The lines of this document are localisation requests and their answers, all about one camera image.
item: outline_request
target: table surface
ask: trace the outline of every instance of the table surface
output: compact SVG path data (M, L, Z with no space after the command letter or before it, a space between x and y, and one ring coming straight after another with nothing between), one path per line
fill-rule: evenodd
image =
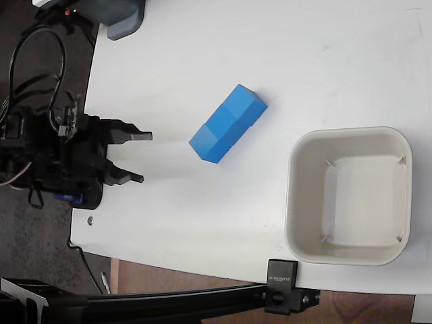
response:
M391 126L414 155L407 247L380 267L301 263L297 285L431 294L431 17L432 2L420 0L148 0L135 34L113 42L102 26L86 112L154 140L109 147L146 180L106 186L96 210L75 209L72 242L265 282L269 259L296 259L284 236L294 143L312 130ZM219 164L201 161L188 141L238 83L269 108Z

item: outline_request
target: blue component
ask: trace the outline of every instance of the blue component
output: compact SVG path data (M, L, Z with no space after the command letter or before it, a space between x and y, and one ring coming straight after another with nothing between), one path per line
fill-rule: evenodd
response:
M247 126L252 126L267 109L267 105L253 91L241 84L235 87L223 105L240 123Z
M233 146L248 130L248 126L241 124L232 113L223 105L212 114L205 125L217 137L229 147Z
M218 140L206 125L201 126L189 144L201 159L213 163L218 163L231 148L230 145Z
M266 108L253 91L239 84L189 144L201 159L218 163Z
M78 196L72 196L70 194L55 194L54 198L58 200L70 201L75 205L81 205L84 200L84 194L79 194Z

